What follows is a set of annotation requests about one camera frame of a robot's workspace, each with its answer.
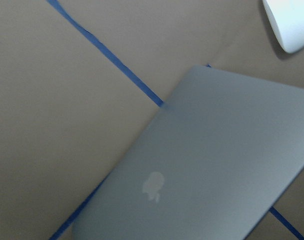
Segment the white computer mouse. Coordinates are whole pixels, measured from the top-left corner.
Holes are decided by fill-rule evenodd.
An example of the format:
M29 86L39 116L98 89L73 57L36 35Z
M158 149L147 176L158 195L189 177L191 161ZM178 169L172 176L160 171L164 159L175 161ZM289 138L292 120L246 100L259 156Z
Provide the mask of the white computer mouse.
M274 35L289 54L304 48L304 0L262 1Z

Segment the grey laptop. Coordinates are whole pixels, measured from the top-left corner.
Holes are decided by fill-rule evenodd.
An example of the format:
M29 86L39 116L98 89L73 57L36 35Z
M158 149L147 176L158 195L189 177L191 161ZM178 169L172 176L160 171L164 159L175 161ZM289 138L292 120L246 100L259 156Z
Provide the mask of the grey laptop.
M196 65L77 217L77 240L242 240L304 168L304 89Z

